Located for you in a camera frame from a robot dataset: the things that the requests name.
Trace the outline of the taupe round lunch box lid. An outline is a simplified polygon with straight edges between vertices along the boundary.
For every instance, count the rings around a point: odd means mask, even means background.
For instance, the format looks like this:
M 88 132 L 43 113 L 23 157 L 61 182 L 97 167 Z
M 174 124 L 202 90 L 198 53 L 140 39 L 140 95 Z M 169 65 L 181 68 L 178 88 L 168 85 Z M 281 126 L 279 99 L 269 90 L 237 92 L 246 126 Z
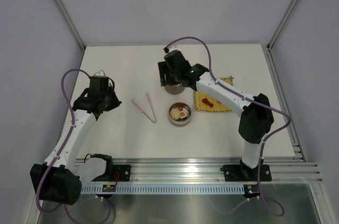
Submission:
M 185 90 L 185 87 L 182 86 L 182 84 L 165 85 L 164 88 L 165 88 L 165 91 L 171 95 L 181 94 Z

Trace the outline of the pink cat paw tongs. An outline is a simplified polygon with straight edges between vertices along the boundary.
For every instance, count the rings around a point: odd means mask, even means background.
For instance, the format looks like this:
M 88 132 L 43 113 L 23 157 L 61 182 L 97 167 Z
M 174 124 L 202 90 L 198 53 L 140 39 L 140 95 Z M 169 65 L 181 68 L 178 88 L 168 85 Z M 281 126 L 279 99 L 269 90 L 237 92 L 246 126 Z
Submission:
M 132 104 L 152 123 L 157 123 L 157 118 L 151 97 L 148 92 L 145 92 L 145 99 L 139 102 L 139 99 L 131 99 Z

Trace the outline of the white steamed bun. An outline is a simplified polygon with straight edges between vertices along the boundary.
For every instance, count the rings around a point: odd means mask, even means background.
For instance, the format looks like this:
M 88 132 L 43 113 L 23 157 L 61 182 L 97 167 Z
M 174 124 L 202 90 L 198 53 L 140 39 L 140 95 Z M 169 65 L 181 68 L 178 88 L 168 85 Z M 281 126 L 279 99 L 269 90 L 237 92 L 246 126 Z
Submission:
M 179 109 L 172 109 L 169 114 L 170 114 L 170 117 L 175 121 L 177 121 L 180 118 Z

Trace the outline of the round steel lunch box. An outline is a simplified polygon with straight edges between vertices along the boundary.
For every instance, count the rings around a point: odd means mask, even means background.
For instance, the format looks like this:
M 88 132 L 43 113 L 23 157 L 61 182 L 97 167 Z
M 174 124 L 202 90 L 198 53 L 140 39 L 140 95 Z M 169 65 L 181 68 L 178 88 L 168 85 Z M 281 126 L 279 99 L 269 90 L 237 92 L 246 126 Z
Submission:
M 167 117 L 172 125 L 183 127 L 190 123 L 192 111 L 186 103 L 177 102 L 169 107 Z

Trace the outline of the sushi roll orange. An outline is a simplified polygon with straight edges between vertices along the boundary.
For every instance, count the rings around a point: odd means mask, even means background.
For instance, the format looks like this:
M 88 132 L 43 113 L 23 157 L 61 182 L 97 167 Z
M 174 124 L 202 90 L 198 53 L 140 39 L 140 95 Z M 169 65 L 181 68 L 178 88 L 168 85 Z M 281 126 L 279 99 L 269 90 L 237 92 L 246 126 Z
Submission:
M 184 120 L 189 117 L 189 114 L 187 114 L 184 110 L 180 111 L 180 119 Z

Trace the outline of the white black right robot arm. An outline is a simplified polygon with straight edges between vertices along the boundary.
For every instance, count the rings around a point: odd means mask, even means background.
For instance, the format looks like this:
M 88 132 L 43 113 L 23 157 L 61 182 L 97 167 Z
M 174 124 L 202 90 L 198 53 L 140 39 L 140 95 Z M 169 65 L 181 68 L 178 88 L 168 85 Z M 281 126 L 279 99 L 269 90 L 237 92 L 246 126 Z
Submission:
M 269 99 L 243 93 L 221 79 L 211 76 L 211 71 L 201 65 L 190 65 L 179 50 L 164 49 L 164 61 L 158 63 L 160 85 L 181 84 L 195 92 L 209 95 L 230 108 L 239 118 L 238 132 L 245 140 L 244 153 L 239 163 L 240 173 L 246 180 L 259 174 L 260 150 L 263 138 L 274 122 L 272 111 L 266 109 Z

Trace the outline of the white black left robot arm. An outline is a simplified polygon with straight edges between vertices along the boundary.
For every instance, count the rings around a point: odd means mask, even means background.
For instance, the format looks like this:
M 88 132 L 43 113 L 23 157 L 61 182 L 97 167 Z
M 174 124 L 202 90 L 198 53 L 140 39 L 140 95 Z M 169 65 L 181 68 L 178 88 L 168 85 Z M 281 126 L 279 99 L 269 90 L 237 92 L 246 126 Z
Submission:
M 78 153 L 99 116 L 117 108 L 121 101 L 114 91 L 114 82 L 106 76 L 91 76 L 90 85 L 74 101 L 68 131 L 42 164 L 30 170 L 35 200 L 73 205 L 81 189 L 89 182 L 116 178 L 111 156 L 93 154 L 80 168 L 75 168 Z

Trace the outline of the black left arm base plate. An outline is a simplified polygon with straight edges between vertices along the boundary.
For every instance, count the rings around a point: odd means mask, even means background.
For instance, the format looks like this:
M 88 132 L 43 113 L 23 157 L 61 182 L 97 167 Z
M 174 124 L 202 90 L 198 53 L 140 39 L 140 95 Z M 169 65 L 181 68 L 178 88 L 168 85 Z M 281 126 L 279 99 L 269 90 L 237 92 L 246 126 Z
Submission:
M 113 165 L 113 178 L 115 182 L 129 182 L 131 166 L 127 164 Z

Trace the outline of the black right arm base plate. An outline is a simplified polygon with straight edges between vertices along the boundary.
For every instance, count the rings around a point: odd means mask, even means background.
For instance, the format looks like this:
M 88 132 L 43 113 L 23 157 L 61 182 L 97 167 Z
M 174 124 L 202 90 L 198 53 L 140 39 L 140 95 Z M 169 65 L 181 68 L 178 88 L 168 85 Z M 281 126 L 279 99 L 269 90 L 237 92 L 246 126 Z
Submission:
M 251 169 L 249 167 L 237 165 L 223 165 L 220 169 L 224 173 L 226 182 L 257 182 L 258 181 L 258 167 Z M 260 167 L 260 181 L 272 181 L 272 175 L 269 165 L 261 165 Z

